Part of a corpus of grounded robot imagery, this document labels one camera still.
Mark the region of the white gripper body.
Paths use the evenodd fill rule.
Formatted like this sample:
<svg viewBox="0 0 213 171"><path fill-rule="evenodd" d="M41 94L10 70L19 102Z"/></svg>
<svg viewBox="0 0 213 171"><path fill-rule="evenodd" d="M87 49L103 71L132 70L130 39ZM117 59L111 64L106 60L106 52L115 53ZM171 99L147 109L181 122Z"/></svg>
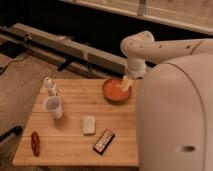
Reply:
<svg viewBox="0 0 213 171"><path fill-rule="evenodd" d="M125 74L131 79L143 77L146 73L146 64L143 59L131 58L125 64Z"/></svg>

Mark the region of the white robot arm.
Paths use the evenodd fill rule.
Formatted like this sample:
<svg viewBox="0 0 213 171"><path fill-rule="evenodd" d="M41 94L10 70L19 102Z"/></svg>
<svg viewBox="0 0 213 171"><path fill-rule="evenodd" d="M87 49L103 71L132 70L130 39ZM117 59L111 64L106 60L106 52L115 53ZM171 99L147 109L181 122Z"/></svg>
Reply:
<svg viewBox="0 0 213 171"><path fill-rule="evenodd" d="M136 101L140 171L213 171L213 38L124 38Z"/></svg>

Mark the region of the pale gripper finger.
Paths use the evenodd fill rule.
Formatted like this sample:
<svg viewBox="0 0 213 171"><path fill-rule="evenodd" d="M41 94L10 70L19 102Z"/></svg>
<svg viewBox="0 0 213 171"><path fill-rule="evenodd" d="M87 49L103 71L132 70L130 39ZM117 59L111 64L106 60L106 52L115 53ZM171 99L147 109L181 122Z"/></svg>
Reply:
<svg viewBox="0 0 213 171"><path fill-rule="evenodd" d="M122 79L121 89L123 92L126 92L130 86L133 84L133 80L128 76L124 76Z"/></svg>

